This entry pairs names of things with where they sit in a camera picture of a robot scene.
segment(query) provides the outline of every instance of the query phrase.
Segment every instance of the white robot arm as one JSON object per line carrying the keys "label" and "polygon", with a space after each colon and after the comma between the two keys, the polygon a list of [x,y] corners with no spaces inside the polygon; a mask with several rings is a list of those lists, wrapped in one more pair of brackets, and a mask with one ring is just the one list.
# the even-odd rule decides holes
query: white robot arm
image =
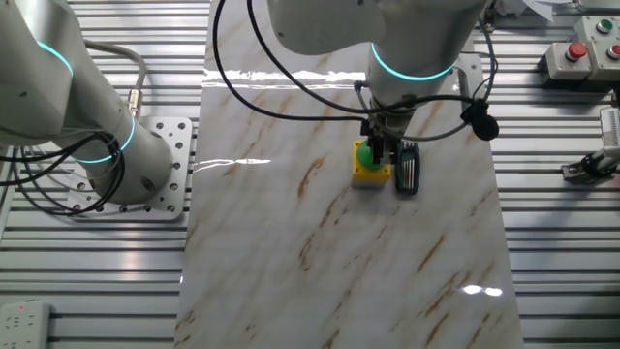
{"label": "white robot arm", "polygon": [[[301,54],[325,54],[371,42],[368,87],[374,108],[436,95],[487,0],[268,0],[280,43]],[[404,133],[414,109],[384,112],[384,127]],[[374,138],[374,162],[390,163],[393,140]]]}
{"label": "white robot arm", "polygon": [[[112,203],[143,203],[166,184],[169,146],[133,118],[99,71],[65,0],[0,2],[0,48],[1,144],[53,141],[66,148],[88,136],[69,129],[105,130],[117,139],[126,164]],[[114,181],[106,145],[93,142],[73,156],[103,196]]]}

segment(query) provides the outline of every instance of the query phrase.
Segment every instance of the red button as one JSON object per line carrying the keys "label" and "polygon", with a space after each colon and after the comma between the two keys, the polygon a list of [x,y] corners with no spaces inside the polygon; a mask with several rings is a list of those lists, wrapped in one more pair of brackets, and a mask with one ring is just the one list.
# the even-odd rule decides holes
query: red button
{"label": "red button", "polygon": [[572,58],[579,59],[583,57],[586,53],[588,53],[588,48],[582,43],[572,43],[569,46],[569,55]]}

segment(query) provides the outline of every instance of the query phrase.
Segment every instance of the mounting plate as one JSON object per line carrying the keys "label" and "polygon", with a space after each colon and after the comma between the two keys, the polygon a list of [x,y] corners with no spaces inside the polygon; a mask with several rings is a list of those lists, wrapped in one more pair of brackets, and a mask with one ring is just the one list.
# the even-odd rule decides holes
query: mounting plate
{"label": "mounting plate", "polygon": [[[172,152],[172,172],[168,182],[153,198],[142,205],[117,205],[107,203],[103,211],[93,211],[81,216],[72,217],[76,221],[159,221],[169,222],[176,220],[183,212],[185,204],[185,186],[187,182],[187,170],[190,159],[190,143],[192,141],[192,121],[186,117],[143,117],[142,125],[153,131],[168,143]],[[180,149],[178,143],[184,144]],[[76,173],[86,175],[81,166],[76,166]],[[91,190],[88,180],[74,175],[72,186]],[[99,196],[96,193],[82,193],[72,191],[69,193],[67,205],[74,207],[88,207],[96,202]]]}
{"label": "mounting plate", "polygon": [[618,0],[575,0],[577,8],[583,12],[590,10],[605,10],[620,13]]}

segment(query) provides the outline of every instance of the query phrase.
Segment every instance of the emergency stop button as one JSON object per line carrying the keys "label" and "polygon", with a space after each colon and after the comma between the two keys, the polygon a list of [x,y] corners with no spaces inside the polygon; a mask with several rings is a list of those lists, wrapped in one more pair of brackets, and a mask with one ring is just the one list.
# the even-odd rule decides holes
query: emergency stop button
{"label": "emergency stop button", "polygon": [[572,43],[566,52],[566,58],[571,62],[576,62],[588,53],[588,48],[583,43]]}
{"label": "emergency stop button", "polygon": [[615,59],[615,60],[620,59],[620,46],[619,45],[614,45],[611,48],[609,48],[609,51],[607,52],[607,55],[611,59]]}

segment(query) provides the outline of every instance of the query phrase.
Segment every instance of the control box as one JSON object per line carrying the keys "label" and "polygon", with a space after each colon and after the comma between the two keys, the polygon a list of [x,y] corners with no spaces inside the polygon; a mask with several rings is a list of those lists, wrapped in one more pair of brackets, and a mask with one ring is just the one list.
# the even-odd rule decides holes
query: control box
{"label": "control box", "polygon": [[588,43],[595,40],[620,40],[620,17],[584,16],[574,27],[573,41]]}
{"label": "control box", "polygon": [[539,62],[542,88],[578,89],[592,73],[587,46],[583,43],[551,45]]}
{"label": "control box", "polygon": [[557,43],[551,45],[544,57],[552,79],[586,79],[592,73],[590,55],[582,49],[578,58],[570,60],[567,55],[572,47],[582,46],[581,43]]}
{"label": "control box", "polygon": [[0,308],[1,349],[46,349],[49,305],[42,301]]}
{"label": "control box", "polygon": [[620,81],[620,40],[595,40],[587,44],[592,81]]}

